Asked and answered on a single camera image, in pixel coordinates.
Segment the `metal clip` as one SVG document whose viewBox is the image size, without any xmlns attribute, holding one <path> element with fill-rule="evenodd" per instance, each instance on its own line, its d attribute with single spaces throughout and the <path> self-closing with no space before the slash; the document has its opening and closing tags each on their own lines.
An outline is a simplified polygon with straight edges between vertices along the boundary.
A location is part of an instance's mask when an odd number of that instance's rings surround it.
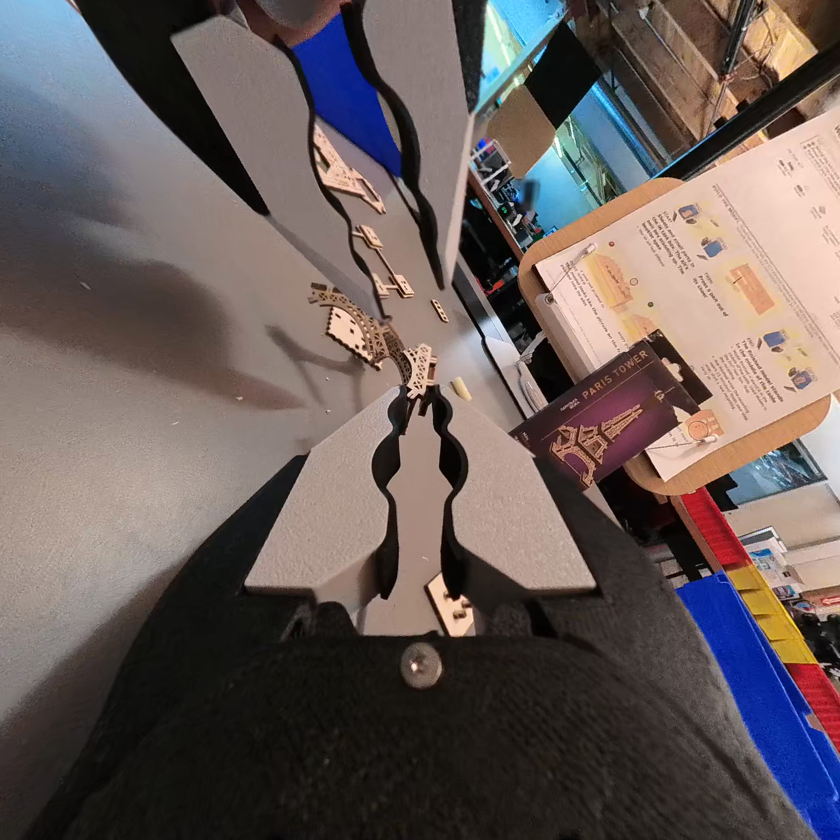
<svg viewBox="0 0 840 840">
<path fill-rule="evenodd" d="M 560 285 L 560 283 L 570 275 L 572 270 L 577 267 L 585 258 L 591 256 L 596 251 L 596 242 L 592 241 L 588 243 L 579 253 L 573 257 L 567 267 L 565 267 L 562 273 L 553 281 L 553 283 L 547 286 L 546 296 L 547 300 L 552 297 L 553 292 L 556 288 Z"/>
</svg>

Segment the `brown board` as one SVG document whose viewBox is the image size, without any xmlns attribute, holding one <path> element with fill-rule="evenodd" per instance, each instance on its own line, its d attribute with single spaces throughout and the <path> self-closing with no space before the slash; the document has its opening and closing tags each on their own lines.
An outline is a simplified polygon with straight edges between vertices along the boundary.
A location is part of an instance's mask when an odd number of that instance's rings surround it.
<svg viewBox="0 0 840 840">
<path fill-rule="evenodd" d="M 521 180 L 553 144 L 556 133 L 530 90 L 519 85 L 489 120 L 485 136 L 507 156 L 512 176 Z"/>
</svg>

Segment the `grey desk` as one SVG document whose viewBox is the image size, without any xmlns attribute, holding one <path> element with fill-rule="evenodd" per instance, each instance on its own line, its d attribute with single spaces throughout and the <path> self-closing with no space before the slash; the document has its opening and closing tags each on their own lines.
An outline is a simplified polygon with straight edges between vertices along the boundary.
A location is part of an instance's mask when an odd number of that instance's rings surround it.
<svg viewBox="0 0 840 840">
<path fill-rule="evenodd" d="M 392 383 L 67 2 L 2 2 L 2 759 L 96 717 L 172 569 Z"/>
</svg>

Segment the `wooden sheet with arch cutouts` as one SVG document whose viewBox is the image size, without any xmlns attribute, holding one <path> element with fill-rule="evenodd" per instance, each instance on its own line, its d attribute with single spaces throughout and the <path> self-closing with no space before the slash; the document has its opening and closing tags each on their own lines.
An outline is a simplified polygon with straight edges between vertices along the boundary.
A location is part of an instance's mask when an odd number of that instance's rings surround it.
<svg viewBox="0 0 840 840">
<path fill-rule="evenodd" d="M 380 215 L 386 214 L 381 195 L 360 172 L 343 161 L 317 123 L 312 128 L 311 139 L 321 184 L 330 190 L 359 198 Z"/>
</svg>

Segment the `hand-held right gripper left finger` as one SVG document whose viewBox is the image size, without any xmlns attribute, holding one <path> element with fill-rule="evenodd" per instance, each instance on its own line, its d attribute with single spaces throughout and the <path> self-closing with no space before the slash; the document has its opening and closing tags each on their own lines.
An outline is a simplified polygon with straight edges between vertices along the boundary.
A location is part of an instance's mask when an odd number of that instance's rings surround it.
<svg viewBox="0 0 840 840">
<path fill-rule="evenodd" d="M 245 579 L 247 593 L 339 603 L 367 629 L 369 605 L 388 598 L 398 573 L 389 485 L 406 419 L 400 385 L 309 451 Z"/>
</svg>

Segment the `red and yellow bin row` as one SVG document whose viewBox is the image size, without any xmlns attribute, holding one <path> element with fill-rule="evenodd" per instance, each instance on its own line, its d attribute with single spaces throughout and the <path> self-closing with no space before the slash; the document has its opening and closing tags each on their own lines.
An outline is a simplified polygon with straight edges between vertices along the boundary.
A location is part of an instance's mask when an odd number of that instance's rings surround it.
<svg viewBox="0 0 840 840">
<path fill-rule="evenodd" d="M 723 571 L 770 643 L 810 708 L 808 718 L 839 750 L 838 693 L 805 643 L 728 520 L 707 490 L 700 489 L 671 504 L 714 571 Z"/>
</svg>

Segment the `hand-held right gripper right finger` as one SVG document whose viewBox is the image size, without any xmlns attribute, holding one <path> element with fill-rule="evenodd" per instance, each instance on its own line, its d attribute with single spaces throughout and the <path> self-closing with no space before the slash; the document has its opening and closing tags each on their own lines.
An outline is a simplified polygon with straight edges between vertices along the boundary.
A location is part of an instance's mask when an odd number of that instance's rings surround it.
<svg viewBox="0 0 840 840">
<path fill-rule="evenodd" d="M 445 386 L 432 390 L 445 502 L 448 593 L 486 615 L 498 606 L 593 592 L 595 578 L 525 447 Z"/>
</svg>

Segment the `small slotted wooden piece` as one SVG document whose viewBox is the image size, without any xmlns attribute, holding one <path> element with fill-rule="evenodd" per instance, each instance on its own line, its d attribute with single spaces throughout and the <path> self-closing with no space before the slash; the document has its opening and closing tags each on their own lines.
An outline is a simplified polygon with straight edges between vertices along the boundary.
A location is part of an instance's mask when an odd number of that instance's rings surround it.
<svg viewBox="0 0 840 840">
<path fill-rule="evenodd" d="M 442 572 L 430 579 L 424 590 L 446 636 L 476 635 L 476 620 L 471 602 L 464 595 L 454 597 L 450 594 Z"/>
</svg>

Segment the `brown cardboard clipboard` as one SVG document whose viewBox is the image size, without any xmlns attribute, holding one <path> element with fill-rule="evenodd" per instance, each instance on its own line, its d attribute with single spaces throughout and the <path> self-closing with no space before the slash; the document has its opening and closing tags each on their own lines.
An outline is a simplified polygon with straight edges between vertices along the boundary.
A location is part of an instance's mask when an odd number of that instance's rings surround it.
<svg viewBox="0 0 840 840">
<path fill-rule="evenodd" d="M 543 237 L 521 257 L 518 271 L 520 293 L 573 382 L 586 377 L 593 369 L 584 357 L 581 343 L 558 316 L 549 314 L 547 304 L 538 302 L 544 287 L 535 270 L 536 264 L 577 243 L 593 241 L 595 235 L 608 225 L 675 190 L 680 184 L 681 180 L 674 177 L 650 180 L 554 234 Z M 828 415 L 833 402 L 834 396 L 825 396 L 734 443 L 718 448 L 670 480 L 661 479 L 645 455 L 627 461 L 624 470 L 637 485 L 664 499 L 690 494 L 771 450 L 814 431 Z"/>
</svg>

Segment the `black panel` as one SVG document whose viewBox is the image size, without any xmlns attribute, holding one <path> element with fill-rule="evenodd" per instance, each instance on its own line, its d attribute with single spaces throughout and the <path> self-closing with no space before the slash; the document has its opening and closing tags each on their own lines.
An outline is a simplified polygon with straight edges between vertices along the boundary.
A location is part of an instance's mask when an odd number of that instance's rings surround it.
<svg viewBox="0 0 840 840">
<path fill-rule="evenodd" d="M 524 86 L 546 119 L 558 129 L 601 76 L 602 69 L 574 31 L 560 23 Z"/>
</svg>

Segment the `wooden four-pad frame piece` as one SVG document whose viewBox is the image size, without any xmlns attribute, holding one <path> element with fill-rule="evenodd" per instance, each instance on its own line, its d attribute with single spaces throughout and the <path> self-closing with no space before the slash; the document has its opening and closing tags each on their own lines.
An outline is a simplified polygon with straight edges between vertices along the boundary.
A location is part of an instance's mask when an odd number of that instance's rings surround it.
<svg viewBox="0 0 840 840">
<path fill-rule="evenodd" d="M 390 262 L 384 255 L 384 246 L 372 227 L 366 225 L 356 225 L 353 228 L 352 236 L 360 239 L 365 245 L 373 251 L 381 262 L 382 267 L 386 273 L 386 279 L 383 280 L 374 271 L 371 271 L 371 277 L 374 283 L 374 291 L 380 301 L 391 296 L 391 292 L 395 292 L 401 299 L 410 299 L 414 297 L 414 290 L 407 282 L 403 275 L 397 274 Z"/>
</svg>

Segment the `black metal pole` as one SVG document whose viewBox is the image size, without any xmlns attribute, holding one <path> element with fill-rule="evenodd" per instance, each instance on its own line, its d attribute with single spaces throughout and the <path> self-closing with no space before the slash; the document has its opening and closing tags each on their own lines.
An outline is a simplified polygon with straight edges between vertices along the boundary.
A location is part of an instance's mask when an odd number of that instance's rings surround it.
<svg viewBox="0 0 840 840">
<path fill-rule="evenodd" d="M 819 51 L 654 178 L 690 179 L 798 106 L 839 74 L 839 42 Z"/>
</svg>

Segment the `wooden tower base model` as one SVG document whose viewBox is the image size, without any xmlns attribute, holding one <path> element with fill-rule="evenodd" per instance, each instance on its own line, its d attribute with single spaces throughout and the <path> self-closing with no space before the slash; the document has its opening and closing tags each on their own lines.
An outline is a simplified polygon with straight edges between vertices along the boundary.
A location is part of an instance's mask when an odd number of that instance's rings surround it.
<svg viewBox="0 0 840 840">
<path fill-rule="evenodd" d="M 407 345 L 390 316 L 376 318 L 368 314 L 338 288 L 327 283 L 313 282 L 309 288 L 308 301 L 328 310 L 339 307 L 355 318 L 364 331 L 372 361 L 365 363 L 380 370 L 384 361 L 392 361 L 406 390 L 406 414 L 404 427 L 409 424 L 417 403 L 426 400 L 426 391 L 434 385 L 437 356 L 427 343 Z"/>
</svg>

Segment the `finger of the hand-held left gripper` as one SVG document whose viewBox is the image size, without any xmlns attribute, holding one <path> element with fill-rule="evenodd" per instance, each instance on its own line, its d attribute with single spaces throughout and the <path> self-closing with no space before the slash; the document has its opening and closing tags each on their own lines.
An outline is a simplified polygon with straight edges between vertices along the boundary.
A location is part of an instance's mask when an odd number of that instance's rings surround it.
<svg viewBox="0 0 840 840">
<path fill-rule="evenodd" d="M 387 319 L 354 248 L 350 216 L 317 175 L 315 113 L 296 59 L 223 15 L 184 29 L 171 42 L 272 226 L 326 281 L 368 314 Z"/>
<path fill-rule="evenodd" d="M 457 260 L 476 110 L 476 3 L 342 5 L 353 58 L 395 123 L 401 179 L 439 289 Z"/>
</svg>

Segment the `purple tower package card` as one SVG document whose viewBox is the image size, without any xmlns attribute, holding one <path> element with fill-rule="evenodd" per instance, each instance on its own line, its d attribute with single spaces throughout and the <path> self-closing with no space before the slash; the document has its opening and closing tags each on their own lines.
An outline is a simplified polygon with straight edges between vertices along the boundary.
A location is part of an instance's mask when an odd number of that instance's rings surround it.
<svg viewBox="0 0 840 840">
<path fill-rule="evenodd" d="M 580 490 L 699 414 L 711 390 L 656 330 L 576 383 L 510 435 Z"/>
</svg>

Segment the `printed instruction sheet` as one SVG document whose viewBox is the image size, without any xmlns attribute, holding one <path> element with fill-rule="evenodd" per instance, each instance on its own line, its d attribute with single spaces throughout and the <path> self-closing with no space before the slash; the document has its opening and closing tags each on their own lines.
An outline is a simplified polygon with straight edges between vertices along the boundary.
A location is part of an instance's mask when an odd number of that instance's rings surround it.
<svg viewBox="0 0 840 840">
<path fill-rule="evenodd" d="M 825 112 L 540 261 L 593 370 L 659 330 L 711 390 L 647 450 L 671 480 L 839 383 L 839 118 Z"/>
</svg>

